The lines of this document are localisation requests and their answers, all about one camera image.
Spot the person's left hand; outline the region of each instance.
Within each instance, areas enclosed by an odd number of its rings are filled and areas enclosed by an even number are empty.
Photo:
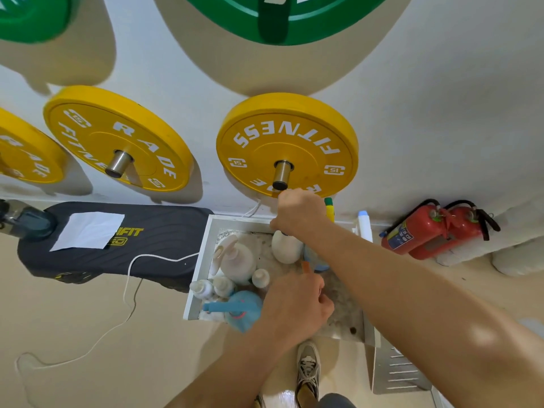
[[[272,284],[264,299],[259,328],[272,335],[283,351],[314,335],[335,310],[321,290],[317,274],[287,274]]]

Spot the sneaker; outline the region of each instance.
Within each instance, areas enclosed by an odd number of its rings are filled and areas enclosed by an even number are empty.
[[[295,402],[298,408],[301,408],[297,395],[303,385],[319,400],[319,378],[321,376],[321,361],[317,347],[312,341],[306,341],[299,345],[299,351],[296,357],[298,361],[299,373],[296,379]]]
[[[264,399],[261,394],[255,397],[255,401],[253,402],[253,408],[267,408],[267,406],[264,404]]]

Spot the weight plate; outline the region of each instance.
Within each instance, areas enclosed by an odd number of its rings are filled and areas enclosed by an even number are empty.
[[[188,0],[224,29],[248,40],[291,46],[332,36],[384,0]]]
[[[78,0],[0,0],[0,39],[21,43],[51,40],[61,34]]]
[[[0,173],[34,183],[64,178],[68,155],[53,139],[0,109]]]
[[[319,100],[292,93],[257,95],[235,106],[217,136],[217,154],[239,182],[275,196],[276,170],[286,160],[291,189],[326,197],[357,172],[358,142],[349,122]]]
[[[115,170],[110,163],[118,156],[116,151],[129,154],[126,171],[116,176],[122,182],[173,192],[187,185],[193,171],[189,148],[167,123],[110,91],[64,88],[47,102],[44,118],[66,148],[101,172],[108,166],[108,174]]]

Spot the floor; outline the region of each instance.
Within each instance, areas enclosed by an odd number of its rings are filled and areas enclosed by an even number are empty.
[[[35,278],[16,256],[17,240],[0,234],[0,405],[28,407],[13,361],[31,351],[44,362],[83,355],[128,309],[121,300],[123,276],[98,277],[84,285]],[[486,258],[452,268],[427,266],[506,309],[514,317],[544,320],[544,273],[510,279]],[[138,280],[132,280],[132,293]],[[82,360],[62,367],[23,372],[37,408],[162,407],[223,349],[237,333],[224,324],[182,319],[185,294],[144,281],[132,319],[113,330]],[[364,347],[317,338],[323,378],[320,391],[339,392],[359,408],[431,408],[428,392],[371,394]],[[264,386],[269,408],[293,407],[295,352],[282,358]]]

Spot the white paper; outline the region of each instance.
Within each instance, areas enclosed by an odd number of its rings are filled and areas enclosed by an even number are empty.
[[[68,247],[104,249],[123,219],[125,215],[118,213],[73,213],[50,252]]]

